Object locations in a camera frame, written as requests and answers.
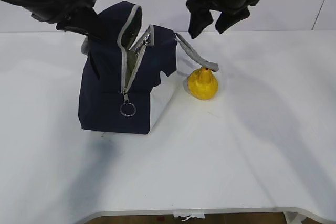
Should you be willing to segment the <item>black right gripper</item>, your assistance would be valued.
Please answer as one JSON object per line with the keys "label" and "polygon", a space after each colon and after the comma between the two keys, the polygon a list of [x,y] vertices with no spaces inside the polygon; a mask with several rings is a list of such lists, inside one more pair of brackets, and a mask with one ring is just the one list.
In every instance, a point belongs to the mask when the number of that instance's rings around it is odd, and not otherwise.
{"label": "black right gripper", "polygon": [[186,6],[190,11],[189,35],[191,38],[196,38],[213,23],[209,10],[222,12],[215,24],[218,33],[222,34],[236,23],[248,18],[250,11],[247,6],[256,6],[258,2],[259,0],[187,0]]}

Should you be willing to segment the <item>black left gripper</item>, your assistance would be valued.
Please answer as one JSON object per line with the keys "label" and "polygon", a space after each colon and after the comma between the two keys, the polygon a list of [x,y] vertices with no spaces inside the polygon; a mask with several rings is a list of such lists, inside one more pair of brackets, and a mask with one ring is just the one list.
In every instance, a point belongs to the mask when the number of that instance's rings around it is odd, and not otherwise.
{"label": "black left gripper", "polygon": [[117,22],[113,9],[96,13],[96,0],[28,0],[24,9],[40,22],[56,24],[56,29],[77,33],[102,41],[116,41]]}

